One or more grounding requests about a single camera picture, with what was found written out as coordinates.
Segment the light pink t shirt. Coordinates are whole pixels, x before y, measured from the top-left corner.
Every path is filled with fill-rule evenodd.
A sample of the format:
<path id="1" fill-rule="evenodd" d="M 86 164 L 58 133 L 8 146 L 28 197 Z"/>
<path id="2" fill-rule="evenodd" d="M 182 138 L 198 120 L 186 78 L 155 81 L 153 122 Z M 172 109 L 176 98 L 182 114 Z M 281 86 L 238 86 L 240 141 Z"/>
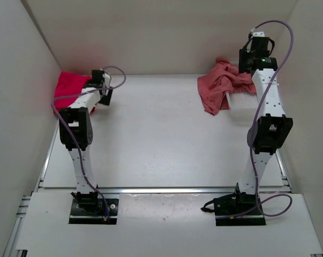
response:
<path id="1" fill-rule="evenodd" d="M 204 111 L 213 116 L 229 109 L 227 94 L 256 94 L 251 75 L 239 73 L 238 67 L 224 58 L 216 58 L 214 67 L 197 79 L 197 88 Z"/>

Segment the magenta t shirt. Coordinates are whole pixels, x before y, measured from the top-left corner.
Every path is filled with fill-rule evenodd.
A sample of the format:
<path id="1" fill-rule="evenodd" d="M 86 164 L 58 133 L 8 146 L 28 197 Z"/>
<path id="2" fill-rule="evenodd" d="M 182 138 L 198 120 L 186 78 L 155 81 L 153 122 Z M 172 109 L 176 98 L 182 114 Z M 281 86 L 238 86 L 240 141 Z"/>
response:
<path id="1" fill-rule="evenodd" d="M 84 84 L 91 78 L 91 76 L 78 75 L 75 73 L 62 71 L 59 75 L 55 88 L 54 98 L 61 96 L 79 95 Z M 58 111 L 67 108 L 76 99 L 77 97 L 56 100 L 55 107 Z"/>

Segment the red t shirt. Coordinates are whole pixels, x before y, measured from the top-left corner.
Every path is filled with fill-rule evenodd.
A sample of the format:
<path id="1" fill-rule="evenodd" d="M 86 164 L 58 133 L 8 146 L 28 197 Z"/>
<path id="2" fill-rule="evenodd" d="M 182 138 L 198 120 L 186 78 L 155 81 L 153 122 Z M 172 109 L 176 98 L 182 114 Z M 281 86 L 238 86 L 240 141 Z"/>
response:
<path id="1" fill-rule="evenodd" d="M 92 115 L 95 112 L 95 109 L 96 109 L 96 105 L 91 109 L 90 115 Z"/>

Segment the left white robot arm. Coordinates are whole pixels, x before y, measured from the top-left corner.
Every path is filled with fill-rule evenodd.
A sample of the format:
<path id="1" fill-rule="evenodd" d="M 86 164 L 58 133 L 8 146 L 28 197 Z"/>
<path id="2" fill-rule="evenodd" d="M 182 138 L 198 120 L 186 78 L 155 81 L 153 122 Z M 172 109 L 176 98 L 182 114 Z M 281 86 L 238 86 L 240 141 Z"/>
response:
<path id="1" fill-rule="evenodd" d="M 61 72 L 54 97 L 61 143 L 68 150 L 74 167 L 77 187 L 72 193 L 76 204 L 91 215 L 108 215 L 106 200 L 95 182 L 89 148 L 93 141 L 90 115 L 97 104 L 109 105 L 112 95 L 111 76 L 104 70 L 93 70 L 90 76 Z"/>

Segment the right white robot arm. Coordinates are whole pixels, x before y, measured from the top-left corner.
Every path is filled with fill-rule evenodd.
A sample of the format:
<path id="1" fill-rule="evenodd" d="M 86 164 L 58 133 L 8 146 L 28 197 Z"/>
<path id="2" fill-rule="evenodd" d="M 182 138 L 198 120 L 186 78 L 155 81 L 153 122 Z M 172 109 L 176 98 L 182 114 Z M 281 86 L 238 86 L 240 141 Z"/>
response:
<path id="1" fill-rule="evenodd" d="M 239 72 L 249 73 L 257 92 L 258 107 L 247 133 L 249 160 L 237 184 L 240 195 L 231 199 L 236 214 L 249 209 L 261 211 L 258 189 L 268 161 L 282 147 L 293 126 L 285 115 L 278 90 L 278 65 L 271 53 L 275 43 L 262 32 L 252 33 L 239 51 Z"/>

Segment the white plastic basket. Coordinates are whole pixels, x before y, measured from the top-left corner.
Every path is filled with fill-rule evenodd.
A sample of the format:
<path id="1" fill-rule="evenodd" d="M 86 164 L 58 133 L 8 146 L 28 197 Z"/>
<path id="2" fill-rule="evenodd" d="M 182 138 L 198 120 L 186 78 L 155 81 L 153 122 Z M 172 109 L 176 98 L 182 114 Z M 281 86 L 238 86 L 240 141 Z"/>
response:
<path id="1" fill-rule="evenodd" d="M 231 117 L 243 123 L 251 123 L 258 107 L 256 94 L 227 93 L 226 94 Z"/>

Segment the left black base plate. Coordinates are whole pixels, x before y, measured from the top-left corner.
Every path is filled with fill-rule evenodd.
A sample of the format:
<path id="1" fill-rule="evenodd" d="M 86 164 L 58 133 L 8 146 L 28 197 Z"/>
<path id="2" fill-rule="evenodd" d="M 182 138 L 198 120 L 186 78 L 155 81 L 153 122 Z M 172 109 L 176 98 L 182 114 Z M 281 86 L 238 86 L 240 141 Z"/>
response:
<path id="1" fill-rule="evenodd" d="M 72 199 L 69 215 L 69 224 L 96 224 L 96 225 L 116 225 L 119 210 L 119 198 L 106 198 L 109 208 L 109 217 L 103 199 L 98 198 L 96 207 L 82 207 Z"/>

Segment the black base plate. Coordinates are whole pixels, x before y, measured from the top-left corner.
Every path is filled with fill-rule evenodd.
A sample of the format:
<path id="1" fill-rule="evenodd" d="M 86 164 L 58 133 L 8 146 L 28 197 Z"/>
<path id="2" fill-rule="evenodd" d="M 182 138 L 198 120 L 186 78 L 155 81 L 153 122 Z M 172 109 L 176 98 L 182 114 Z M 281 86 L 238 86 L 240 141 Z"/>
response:
<path id="1" fill-rule="evenodd" d="M 266 220 L 257 209 L 254 195 L 243 200 L 237 193 L 224 195 L 205 203 L 204 213 L 215 215 L 216 226 L 264 226 Z"/>
<path id="2" fill-rule="evenodd" d="M 96 225 L 116 225 L 119 210 L 119 198 L 106 198 L 109 208 L 109 217 L 103 199 L 98 198 L 96 207 L 82 207 L 72 199 L 69 215 L 69 224 L 96 224 Z"/>

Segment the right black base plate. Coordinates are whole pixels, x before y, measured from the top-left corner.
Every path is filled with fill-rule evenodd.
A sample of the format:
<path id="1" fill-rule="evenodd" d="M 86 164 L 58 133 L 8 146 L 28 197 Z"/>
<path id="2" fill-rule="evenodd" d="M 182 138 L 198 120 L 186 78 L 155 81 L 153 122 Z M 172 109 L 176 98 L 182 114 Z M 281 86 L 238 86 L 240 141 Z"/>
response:
<path id="1" fill-rule="evenodd" d="M 215 215 L 216 226 L 264 226 L 266 220 L 257 209 L 254 195 L 243 200 L 237 193 L 224 195 L 205 203 L 204 213 Z"/>

